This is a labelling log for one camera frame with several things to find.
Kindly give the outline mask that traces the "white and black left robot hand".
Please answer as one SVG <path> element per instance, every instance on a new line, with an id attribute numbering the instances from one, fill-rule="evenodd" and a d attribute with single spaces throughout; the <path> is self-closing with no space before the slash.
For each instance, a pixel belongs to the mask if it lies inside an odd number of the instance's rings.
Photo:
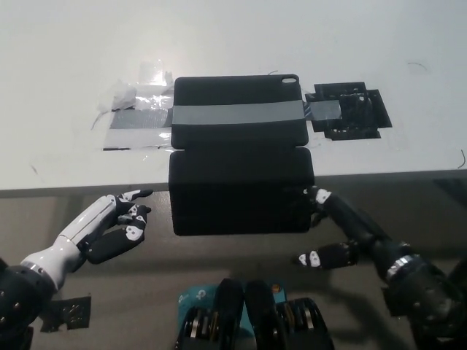
<path id="1" fill-rule="evenodd" d="M 135 203 L 152 195 L 152 190 L 133 190 L 104 195 L 72 220 L 53 244 L 27 256 L 21 265 L 52 282 L 60 290 L 66 275 L 85 262 L 94 265 L 111 260 L 144 241 L 151 208 Z"/>

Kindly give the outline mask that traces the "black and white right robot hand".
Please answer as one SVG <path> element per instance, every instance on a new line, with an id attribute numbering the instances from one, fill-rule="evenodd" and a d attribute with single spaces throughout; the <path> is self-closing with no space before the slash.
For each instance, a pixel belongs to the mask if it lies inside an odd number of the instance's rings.
<path id="1" fill-rule="evenodd" d="M 355 265 L 361 257 L 366 257 L 373 262 L 381 280 L 389 282 L 419 260 L 410 245 L 394 241 L 366 212 L 336 193 L 314 186 L 309 194 L 315 215 L 312 227 L 329 218 L 342 230 L 347 241 L 300 253 L 292 259 L 296 265 L 332 270 Z"/>

